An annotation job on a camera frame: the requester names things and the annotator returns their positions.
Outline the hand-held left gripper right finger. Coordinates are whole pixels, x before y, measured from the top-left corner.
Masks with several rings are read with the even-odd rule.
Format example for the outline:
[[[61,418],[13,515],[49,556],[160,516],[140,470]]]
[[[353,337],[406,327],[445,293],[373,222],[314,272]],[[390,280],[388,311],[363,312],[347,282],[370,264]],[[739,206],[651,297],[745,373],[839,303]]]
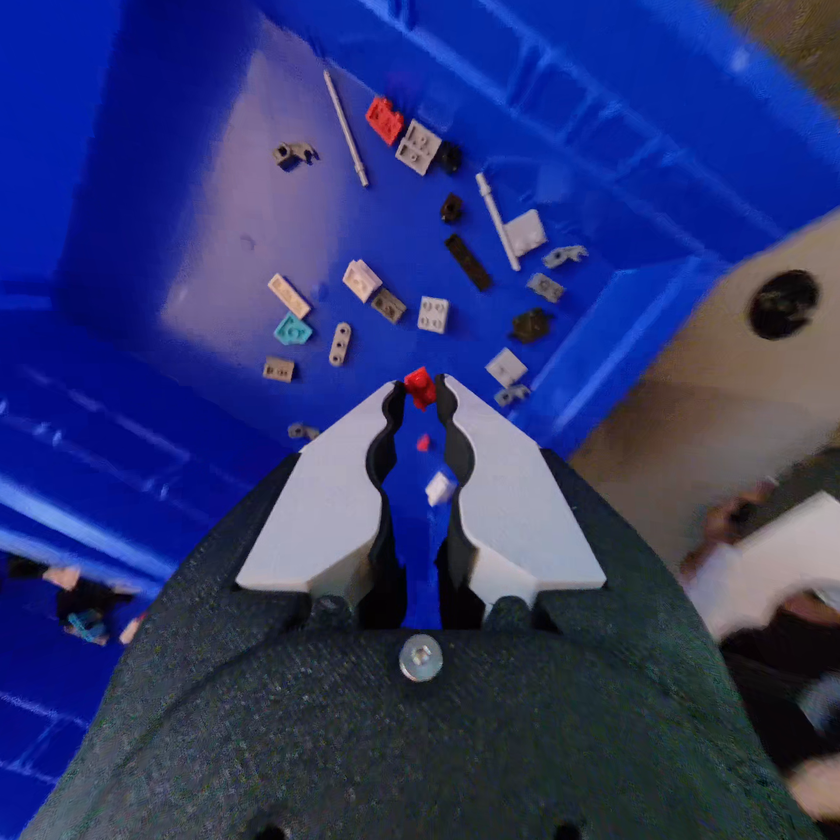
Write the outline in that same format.
[[[437,554],[443,628],[479,628],[506,598],[597,592],[606,574],[539,444],[450,374],[435,380],[455,480]]]

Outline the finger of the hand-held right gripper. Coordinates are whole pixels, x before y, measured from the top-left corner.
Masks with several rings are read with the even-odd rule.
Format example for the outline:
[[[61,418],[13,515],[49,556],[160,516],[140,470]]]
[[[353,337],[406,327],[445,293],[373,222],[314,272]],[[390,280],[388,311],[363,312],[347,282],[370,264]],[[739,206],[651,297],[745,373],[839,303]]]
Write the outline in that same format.
[[[731,546],[719,544],[689,577],[686,594],[720,642],[766,627],[793,595],[839,608],[839,503],[824,491]]]

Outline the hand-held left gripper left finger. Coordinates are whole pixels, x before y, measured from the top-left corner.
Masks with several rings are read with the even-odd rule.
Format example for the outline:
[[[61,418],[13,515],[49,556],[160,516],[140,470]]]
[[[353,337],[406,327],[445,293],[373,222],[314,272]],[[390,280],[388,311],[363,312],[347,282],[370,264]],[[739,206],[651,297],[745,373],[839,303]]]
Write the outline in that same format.
[[[383,487],[406,388],[387,382],[305,446],[238,572],[252,592],[338,596],[365,628],[398,628],[406,571]]]

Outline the red toy brick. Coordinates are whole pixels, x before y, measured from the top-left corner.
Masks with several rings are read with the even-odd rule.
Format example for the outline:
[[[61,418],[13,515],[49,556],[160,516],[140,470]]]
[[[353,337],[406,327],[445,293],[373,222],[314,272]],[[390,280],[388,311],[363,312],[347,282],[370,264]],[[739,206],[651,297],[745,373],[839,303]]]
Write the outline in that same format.
[[[436,403],[436,384],[425,366],[421,366],[410,374],[405,375],[403,384],[406,388],[406,393],[412,397],[413,404],[418,410],[425,412],[428,407]]]

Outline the blue plastic bin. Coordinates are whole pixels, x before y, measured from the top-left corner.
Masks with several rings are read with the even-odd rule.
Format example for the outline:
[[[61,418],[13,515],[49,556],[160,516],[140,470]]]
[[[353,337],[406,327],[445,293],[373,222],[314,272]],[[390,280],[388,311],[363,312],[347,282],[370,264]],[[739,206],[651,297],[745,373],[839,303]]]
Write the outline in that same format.
[[[404,118],[394,142],[375,98]],[[456,172],[396,158],[413,120]],[[838,206],[837,129],[702,2],[2,2],[2,279],[40,280],[93,338],[281,445],[415,365],[491,403],[507,344],[533,388],[511,419],[570,452],[725,269]],[[318,158],[283,171],[281,143]],[[539,216],[516,267],[479,173],[503,223]],[[589,255],[543,265],[572,245]],[[344,285],[356,259],[398,323]],[[274,336],[276,274],[311,307],[306,343]],[[442,334],[417,326],[426,296],[449,304]],[[537,309],[544,335],[515,339]]]
[[[117,636],[221,517],[288,454],[55,309],[2,281],[2,838],[64,773],[121,655]],[[125,585],[104,646],[68,634],[57,586],[13,554]]]

